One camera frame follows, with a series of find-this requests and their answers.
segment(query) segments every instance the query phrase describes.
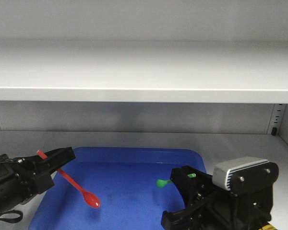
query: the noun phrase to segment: green object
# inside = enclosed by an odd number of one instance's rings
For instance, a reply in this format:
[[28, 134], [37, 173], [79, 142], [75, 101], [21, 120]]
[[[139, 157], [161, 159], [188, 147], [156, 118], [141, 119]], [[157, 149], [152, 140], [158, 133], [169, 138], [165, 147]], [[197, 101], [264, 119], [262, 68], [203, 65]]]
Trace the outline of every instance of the green object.
[[[188, 175], [188, 177], [194, 178], [194, 177], [196, 177], [196, 174], [195, 173], [191, 173], [191, 174]], [[171, 180], [164, 181], [164, 180], [158, 179], [156, 184], [157, 184], [158, 188], [163, 188], [165, 185], [170, 184], [170, 183], [173, 183], [173, 182]]]

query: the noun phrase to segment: red spoon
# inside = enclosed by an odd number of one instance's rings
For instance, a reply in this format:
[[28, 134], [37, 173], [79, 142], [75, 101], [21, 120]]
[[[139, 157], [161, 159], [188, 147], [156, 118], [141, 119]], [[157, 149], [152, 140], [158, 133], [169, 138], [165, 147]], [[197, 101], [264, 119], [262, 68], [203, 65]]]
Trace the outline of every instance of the red spoon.
[[[37, 154], [42, 158], [42, 159], [46, 159], [47, 155], [42, 151], [42, 150], [38, 150]], [[61, 173], [61, 175], [69, 182], [71, 183], [76, 189], [78, 189], [80, 191], [80, 193], [82, 193], [83, 198], [85, 200], [85, 202], [91, 206], [91, 207], [95, 207], [95, 208], [99, 208], [100, 207], [100, 200], [99, 198], [91, 193], [86, 191], [84, 188], [82, 188], [73, 178], [71, 178], [63, 169], [58, 169], [57, 170], [59, 173]]]

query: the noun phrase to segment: screw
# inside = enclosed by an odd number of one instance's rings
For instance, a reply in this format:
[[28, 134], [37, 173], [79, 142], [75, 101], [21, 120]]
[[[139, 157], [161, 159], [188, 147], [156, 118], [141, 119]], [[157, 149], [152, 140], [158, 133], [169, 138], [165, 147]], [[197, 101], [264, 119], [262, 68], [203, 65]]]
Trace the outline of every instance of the screw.
[[196, 198], [199, 199], [199, 200], [202, 199], [202, 194], [197, 193], [197, 194], [196, 194]]
[[264, 169], [264, 170], [265, 170], [265, 172], [266, 172], [267, 174], [270, 174], [270, 172], [271, 172], [270, 169]]

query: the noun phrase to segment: black cable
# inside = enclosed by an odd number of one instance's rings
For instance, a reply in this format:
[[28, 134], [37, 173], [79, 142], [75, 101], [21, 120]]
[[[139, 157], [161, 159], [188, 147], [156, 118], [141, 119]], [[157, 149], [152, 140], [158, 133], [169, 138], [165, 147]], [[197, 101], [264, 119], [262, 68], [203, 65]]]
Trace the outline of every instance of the black cable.
[[0, 221], [4, 221], [10, 224], [15, 224], [18, 223], [19, 221], [21, 221], [23, 219], [23, 212], [19, 211], [19, 210], [11, 210], [11, 211], [6, 211], [6, 212], [2, 212], [0, 213], [0, 216], [5, 215], [5, 214], [17, 214], [19, 215], [19, 217], [16, 218], [0, 218]]

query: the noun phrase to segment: shelf bracket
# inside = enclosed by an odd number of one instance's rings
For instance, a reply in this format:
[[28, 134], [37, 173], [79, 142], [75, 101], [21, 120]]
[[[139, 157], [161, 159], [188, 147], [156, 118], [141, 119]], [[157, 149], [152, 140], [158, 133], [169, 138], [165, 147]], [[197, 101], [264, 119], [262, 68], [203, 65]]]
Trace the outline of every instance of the shelf bracket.
[[286, 104], [274, 104], [270, 118], [268, 134], [276, 136], [279, 133], [279, 128], [282, 123]]

